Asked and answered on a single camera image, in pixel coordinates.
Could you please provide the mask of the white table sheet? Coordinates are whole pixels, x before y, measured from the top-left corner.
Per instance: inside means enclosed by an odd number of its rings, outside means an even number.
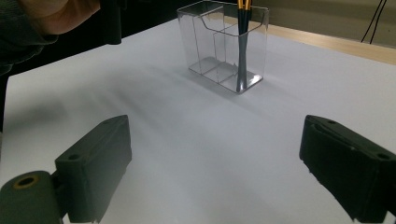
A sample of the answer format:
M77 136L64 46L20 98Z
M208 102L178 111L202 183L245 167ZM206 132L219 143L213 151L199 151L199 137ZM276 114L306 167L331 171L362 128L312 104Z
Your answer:
M396 65L268 39L262 82L192 74L176 21L12 77L0 186L127 115L132 162L102 224L354 224L299 157L304 119L396 153Z

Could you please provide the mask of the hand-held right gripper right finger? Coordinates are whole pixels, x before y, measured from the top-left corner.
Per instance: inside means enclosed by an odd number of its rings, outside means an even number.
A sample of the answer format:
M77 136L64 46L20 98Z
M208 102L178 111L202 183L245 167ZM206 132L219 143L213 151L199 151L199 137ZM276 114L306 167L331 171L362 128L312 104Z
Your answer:
M346 126L304 119L300 159L352 219L382 223L396 217L396 155Z

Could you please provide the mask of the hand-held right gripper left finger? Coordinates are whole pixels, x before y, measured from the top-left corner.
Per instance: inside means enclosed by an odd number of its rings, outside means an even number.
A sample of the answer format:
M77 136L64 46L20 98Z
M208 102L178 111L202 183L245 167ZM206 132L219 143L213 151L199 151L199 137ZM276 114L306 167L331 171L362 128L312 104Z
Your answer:
M102 121L55 160L73 223L99 222L132 160L126 115Z

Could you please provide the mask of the clear acrylic organizer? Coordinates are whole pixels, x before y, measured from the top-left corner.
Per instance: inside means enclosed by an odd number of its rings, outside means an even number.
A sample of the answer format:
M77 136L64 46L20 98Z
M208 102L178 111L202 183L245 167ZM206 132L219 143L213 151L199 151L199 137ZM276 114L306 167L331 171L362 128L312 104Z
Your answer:
M238 92L237 3L213 0L177 10L188 68L220 86L241 94L263 80L269 9L250 5L247 36L247 88Z

